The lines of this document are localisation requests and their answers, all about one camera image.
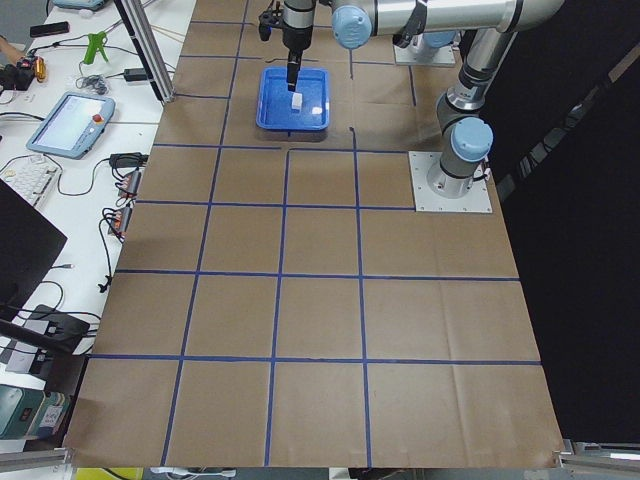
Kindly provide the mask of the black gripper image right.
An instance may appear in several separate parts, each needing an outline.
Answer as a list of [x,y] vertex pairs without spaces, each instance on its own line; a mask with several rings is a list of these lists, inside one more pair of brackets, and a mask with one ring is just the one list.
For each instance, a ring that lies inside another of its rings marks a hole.
[[287,58],[287,88],[295,92],[302,62],[302,52],[311,44],[313,34],[312,2],[271,2],[259,15],[259,33],[267,41],[271,29],[282,31]]

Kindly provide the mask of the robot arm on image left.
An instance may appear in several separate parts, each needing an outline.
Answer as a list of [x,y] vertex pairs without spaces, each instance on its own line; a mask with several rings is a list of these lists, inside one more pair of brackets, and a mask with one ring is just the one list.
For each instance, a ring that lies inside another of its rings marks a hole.
[[451,46],[458,35],[457,30],[425,32],[414,36],[409,48],[415,54],[433,56],[442,48]]

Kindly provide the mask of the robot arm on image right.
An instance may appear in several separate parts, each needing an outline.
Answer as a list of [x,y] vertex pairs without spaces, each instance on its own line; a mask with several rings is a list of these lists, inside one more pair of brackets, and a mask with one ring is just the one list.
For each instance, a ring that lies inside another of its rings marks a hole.
[[511,44],[521,31],[552,18],[559,1],[273,1],[259,15],[262,40],[279,30],[288,51],[287,87],[299,80],[304,52],[311,46],[315,12],[331,12],[335,41],[349,52],[369,51],[389,38],[396,58],[427,50],[427,42],[440,33],[470,38],[457,58],[458,70],[441,77],[430,90],[432,112],[392,106],[387,94],[394,89],[381,80],[376,95],[354,93],[353,120],[360,146],[400,150],[433,146],[449,138],[454,124],[479,115],[486,94]]

